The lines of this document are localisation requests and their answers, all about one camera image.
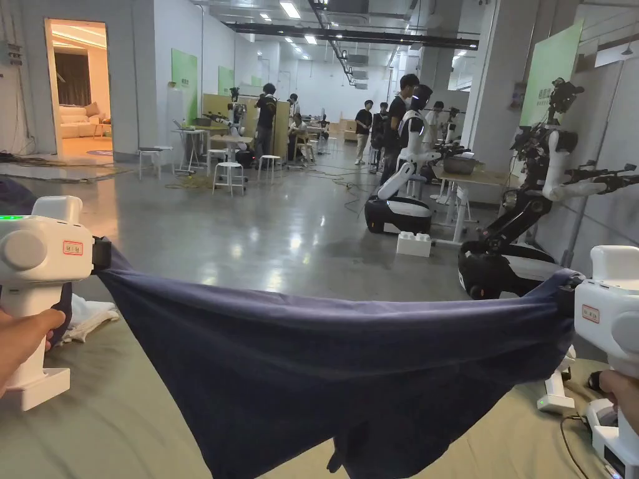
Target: navy blue cloth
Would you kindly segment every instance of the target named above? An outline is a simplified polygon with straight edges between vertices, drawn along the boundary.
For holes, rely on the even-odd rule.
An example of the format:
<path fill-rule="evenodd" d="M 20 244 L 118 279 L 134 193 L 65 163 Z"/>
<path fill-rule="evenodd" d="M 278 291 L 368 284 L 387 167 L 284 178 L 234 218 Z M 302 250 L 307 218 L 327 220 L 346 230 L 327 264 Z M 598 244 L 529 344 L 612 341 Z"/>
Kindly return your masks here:
<path fill-rule="evenodd" d="M 0 215 L 30 215 L 35 202 L 36 196 L 29 189 L 11 178 L 0 178 Z M 73 316 L 71 309 L 72 295 L 73 288 L 71 283 L 65 283 L 62 286 L 60 302 L 51 306 L 51 308 L 62 311 L 65 314 L 64 324 L 53 331 L 53 337 L 50 340 L 52 345 L 60 342 L 69 327 Z"/>
<path fill-rule="evenodd" d="M 573 339 L 553 295 L 352 302 L 152 277 L 114 251 L 98 276 L 182 411 L 215 479 L 252 479 L 331 437 L 330 469 L 406 478 Z"/>

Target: person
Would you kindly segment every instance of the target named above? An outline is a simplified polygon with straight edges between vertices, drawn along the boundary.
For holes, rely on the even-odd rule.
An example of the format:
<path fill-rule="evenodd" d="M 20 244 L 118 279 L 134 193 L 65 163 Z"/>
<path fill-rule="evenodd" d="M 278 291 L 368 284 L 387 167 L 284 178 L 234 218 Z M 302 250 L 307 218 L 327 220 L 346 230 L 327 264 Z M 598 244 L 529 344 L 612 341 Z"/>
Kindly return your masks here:
<path fill-rule="evenodd" d="M 617 371 L 602 371 L 599 385 L 612 404 L 619 406 L 630 427 L 639 434 L 639 379 Z"/>
<path fill-rule="evenodd" d="M 306 129 L 307 125 L 302 121 L 302 115 L 296 113 L 293 116 L 293 124 L 288 129 L 288 161 L 295 161 L 297 153 L 297 135 L 306 133 Z"/>
<path fill-rule="evenodd" d="M 324 152 L 328 149 L 329 125 L 330 125 L 330 122 L 326 120 L 326 115 L 324 115 L 319 122 L 319 127 L 321 128 L 321 132 L 319 133 L 319 138 L 318 138 L 318 155 L 323 155 Z"/>
<path fill-rule="evenodd" d="M 291 114 L 289 115 L 289 118 L 291 120 L 291 125 L 292 125 L 293 124 L 293 117 L 295 115 L 301 115 L 302 112 L 300 111 L 300 102 L 297 100 L 297 94 L 296 93 L 291 93 L 291 96 L 288 99 L 288 102 L 291 104 Z"/>
<path fill-rule="evenodd" d="M 439 115 L 443 111 L 443 102 L 435 102 L 433 109 L 424 118 L 426 132 L 424 134 L 424 144 L 426 149 L 434 149 L 437 143 L 437 131 L 439 130 Z"/>
<path fill-rule="evenodd" d="M 258 160 L 263 155 L 271 154 L 271 138 L 273 137 L 273 117 L 277 110 L 277 102 L 273 97 L 275 85 L 267 83 L 262 89 L 255 108 L 259 108 L 258 128 L 255 136 L 255 157 Z"/>
<path fill-rule="evenodd" d="M 372 170 L 377 173 L 380 167 L 381 149 L 384 147 L 384 124 L 388 118 L 389 105 L 386 102 L 380 103 L 380 112 L 373 115 L 373 126 L 371 127 L 371 148 L 377 150 L 375 159 L 371 165 L 375 166 Z"/>
<path fill-rule="evenodd" d="M 364 108 L 357 112 L 355 116 L 355 122 L 357 127 L 355 128 L 355 134 L 357 135 L 357 152 L 355 153 L 355 164 L 360 165 L 364 163 L 362 157 L 364 156 L 364 148 L 368 143 L 368 135 L 371 132 L 373 125 L 373 115 L 371 109 L 373 108 L 373 101 L 366 100 L 364 102 Z"/>
<path fill-rule="evenodd" d="M 55 309 L 21 318 L 0 311 L 0 397 L 13 373 L 35 353 L 42 338 L 47 338 L 46 350 L 51 348 L 53 330 L 64 322 L 65 314 Z"/>
<path fill-rule="evenodd" d="M 406 104 L 410 105 L 415 87 L 419 85 L 419 78 L 414 73 L 401 77 L 399 94 L 390 103 L 389 116 L 384 125 L 384 171 L 380 184 L 386 183 L 397 168 L 397 157 L 402 149 L 399 138 L 399 125 L 406 114 Z"/>

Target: black ceiling beam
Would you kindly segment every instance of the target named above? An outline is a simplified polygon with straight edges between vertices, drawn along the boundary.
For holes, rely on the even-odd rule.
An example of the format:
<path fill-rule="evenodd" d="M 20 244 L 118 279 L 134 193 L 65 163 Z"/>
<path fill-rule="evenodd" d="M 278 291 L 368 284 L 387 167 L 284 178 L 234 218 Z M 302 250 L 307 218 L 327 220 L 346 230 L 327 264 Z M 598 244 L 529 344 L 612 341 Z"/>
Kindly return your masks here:
<path fill-rule="evenodd" d="M 287 25 L 270 25 L 258 23 L 225 23 L 225 25 L 237 33 L 254 33 L 272 36 L 290 36 L 291 38 L 303 38 L 304 35 L 313 35 L 317 40 L 329 40 L 339 42 L 382 43 L 386 45 L 411 45 L 421 43 L 425 47 L 438 47 L 445 49 L 477 50 L 477 40 L 464 38 L 447 38 L 433 35 L 409 35 L 402 33 L 386 33 L 376 31 L 356 31 L 323 28 L 299 28 Z"/>

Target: window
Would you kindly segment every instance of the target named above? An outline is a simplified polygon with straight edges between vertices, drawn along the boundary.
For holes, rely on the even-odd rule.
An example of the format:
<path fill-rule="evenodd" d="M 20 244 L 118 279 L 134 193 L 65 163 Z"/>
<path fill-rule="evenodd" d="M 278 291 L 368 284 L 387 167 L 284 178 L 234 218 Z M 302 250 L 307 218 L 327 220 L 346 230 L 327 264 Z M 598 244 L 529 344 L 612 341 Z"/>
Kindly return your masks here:
<path fill-rule="evenodd" d="M 473 50 L 455 50 L 448 83 L 449 90 L 470 91 L 475 72 L 475 55 L 476 52 Z"/>

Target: sofa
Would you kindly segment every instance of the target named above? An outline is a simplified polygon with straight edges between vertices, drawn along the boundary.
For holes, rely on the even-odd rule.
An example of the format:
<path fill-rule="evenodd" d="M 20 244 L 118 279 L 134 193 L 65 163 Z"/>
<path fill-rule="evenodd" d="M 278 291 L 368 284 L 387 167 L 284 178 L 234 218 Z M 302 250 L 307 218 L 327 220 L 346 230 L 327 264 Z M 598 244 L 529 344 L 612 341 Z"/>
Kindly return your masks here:
<path fill-rule="evenodd" d="M 92 137 L 95 125 L 104 119 L 98 105 L 86 107 L 60 106 L 60 132 L 62 138 Z"/>

